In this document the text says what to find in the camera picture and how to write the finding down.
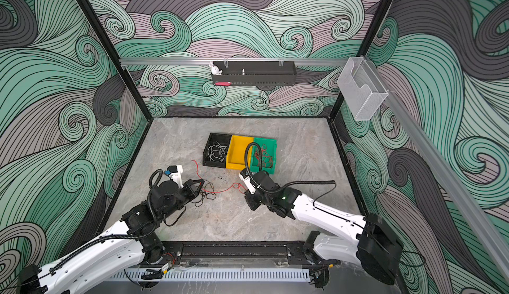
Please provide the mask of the clear acrylic wall holder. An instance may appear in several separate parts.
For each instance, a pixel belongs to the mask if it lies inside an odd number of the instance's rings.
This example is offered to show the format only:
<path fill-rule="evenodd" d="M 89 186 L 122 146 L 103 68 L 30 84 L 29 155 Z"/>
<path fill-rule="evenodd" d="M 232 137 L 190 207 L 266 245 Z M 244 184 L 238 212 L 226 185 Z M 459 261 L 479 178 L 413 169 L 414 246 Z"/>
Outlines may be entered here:
<path fill-rule="evenodd" d="M 369 121 L 388 97 L 382 76 L 365 57 L 351 57 L 337 85 L 356 121 Z"/>

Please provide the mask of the white rabbit figurine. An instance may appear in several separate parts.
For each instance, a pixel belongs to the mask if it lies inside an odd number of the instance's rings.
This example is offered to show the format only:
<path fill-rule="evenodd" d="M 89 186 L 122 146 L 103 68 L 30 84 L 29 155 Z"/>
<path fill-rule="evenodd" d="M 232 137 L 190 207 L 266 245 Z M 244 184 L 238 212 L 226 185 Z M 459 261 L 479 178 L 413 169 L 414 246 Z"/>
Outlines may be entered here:
<path fill-rule="evenodd" d="M 209 63 L 209 68 L 212 75 L 222 75 L 222 70 L 216 66 L 213 62 Z"/>

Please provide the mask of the yellow plastic bin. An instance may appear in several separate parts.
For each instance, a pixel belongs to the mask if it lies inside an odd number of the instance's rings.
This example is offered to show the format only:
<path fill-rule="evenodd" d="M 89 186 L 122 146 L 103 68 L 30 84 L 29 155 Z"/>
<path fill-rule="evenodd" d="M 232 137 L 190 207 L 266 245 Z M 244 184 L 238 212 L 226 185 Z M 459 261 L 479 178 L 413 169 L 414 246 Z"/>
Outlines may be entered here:
<path fill-rule="evenodd" d="M 226 168 L 241 171 L 245 169 L 245 150 L 254 142 L 253 137 L 233 135 L 227 152 Z"/>

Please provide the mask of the green plastic bin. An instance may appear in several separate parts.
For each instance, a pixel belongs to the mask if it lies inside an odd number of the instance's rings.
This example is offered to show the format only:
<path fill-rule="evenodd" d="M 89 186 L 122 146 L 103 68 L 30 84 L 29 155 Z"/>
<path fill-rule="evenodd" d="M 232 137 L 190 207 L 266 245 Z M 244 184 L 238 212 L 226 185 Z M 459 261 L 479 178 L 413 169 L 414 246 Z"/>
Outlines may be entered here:
<path fill-rule="evenodd" d="M 277 163 L 277 140 L 254 137 L 254 142 L 261 147 L 261 153 L 254 146 L 251 148 L 250 170 L 257 173 L 261 164 L 265 172 L 274 174 Z"/>

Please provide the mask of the black plastic bin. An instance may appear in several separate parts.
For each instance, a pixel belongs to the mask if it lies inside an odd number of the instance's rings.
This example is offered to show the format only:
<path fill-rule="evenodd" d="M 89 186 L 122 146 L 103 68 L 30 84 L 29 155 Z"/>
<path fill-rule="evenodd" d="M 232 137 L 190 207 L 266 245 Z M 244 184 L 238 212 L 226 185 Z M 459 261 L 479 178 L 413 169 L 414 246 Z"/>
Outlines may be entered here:
<path fill-rule="evenodd" d="M 226 168 L 227 152 L 232 135 L 211 132 L 202 154 L 202 165 Z"/>

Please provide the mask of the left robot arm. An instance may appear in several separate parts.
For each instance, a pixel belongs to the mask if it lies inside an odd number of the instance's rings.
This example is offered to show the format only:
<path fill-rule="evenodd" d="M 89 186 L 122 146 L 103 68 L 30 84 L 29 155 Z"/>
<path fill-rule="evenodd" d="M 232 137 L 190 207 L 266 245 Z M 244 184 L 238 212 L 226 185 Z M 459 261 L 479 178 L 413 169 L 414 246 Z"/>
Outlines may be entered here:
<path fill-rule="evenodd" d="M 102 234 L 71 253 L 20 274 L 16 293 L 85 293 L 122 270 L 156 264 L 164 254 L 156 230 L 201 193 L 202 179 L 182 181 L 178 167 L 155 171 L 146 200 L 133 207 Z"/>

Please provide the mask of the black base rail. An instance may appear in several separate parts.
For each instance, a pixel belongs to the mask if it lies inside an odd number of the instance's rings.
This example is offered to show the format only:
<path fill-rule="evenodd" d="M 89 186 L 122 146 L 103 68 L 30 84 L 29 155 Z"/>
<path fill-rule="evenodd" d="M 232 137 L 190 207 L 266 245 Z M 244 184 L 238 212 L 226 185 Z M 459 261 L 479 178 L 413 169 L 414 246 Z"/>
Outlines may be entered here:
<path fill-rule="evenodd" d="M 164 241 L 167 253 L 178 260 L 191 258 L 280 258 L 306 261 L 313 249 L 304 241 Z"/>

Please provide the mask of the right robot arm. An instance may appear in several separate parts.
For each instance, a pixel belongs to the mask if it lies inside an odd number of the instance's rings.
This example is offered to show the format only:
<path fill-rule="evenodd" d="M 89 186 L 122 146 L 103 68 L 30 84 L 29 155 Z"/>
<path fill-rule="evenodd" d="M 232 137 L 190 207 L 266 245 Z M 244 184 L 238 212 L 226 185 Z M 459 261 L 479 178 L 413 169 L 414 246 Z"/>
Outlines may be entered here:
<path fill-rule="evenodd" d="M 310 270 L 310 283 L 316 288 L 325 287 L 330 280 L 334 263 L 349 263 L 388 286 L 396 283 L 402 241 L 386 221 L 370 213 L 353 215 L 332 208 L 301 192 L 299 185 L 331 185 L 336 181 L 291 181 L 278 185 L 268 172 L 259 169 L 253 173 L 248 164 L 239 177 L 246 187 L 245 201 L 253 211 L 264 205 L 271 213 L 282 218 L 303 221 L 319 227 L 306 240 L 303 252 L 314 267 Z"/>

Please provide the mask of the black wall shelf tray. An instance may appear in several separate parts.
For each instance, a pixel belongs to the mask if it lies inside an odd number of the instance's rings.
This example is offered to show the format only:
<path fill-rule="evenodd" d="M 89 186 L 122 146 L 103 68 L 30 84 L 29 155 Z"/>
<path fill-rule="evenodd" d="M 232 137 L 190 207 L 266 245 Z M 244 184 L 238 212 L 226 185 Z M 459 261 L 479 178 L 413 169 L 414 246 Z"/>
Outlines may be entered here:
<path fill-rule="evenodd" d="M 269 88 L 291 86 L 296 83 L 294 62 L 278 61 L 213 61 L 222 75 L 212 75 L 216 86 L 255 86 Z"/>

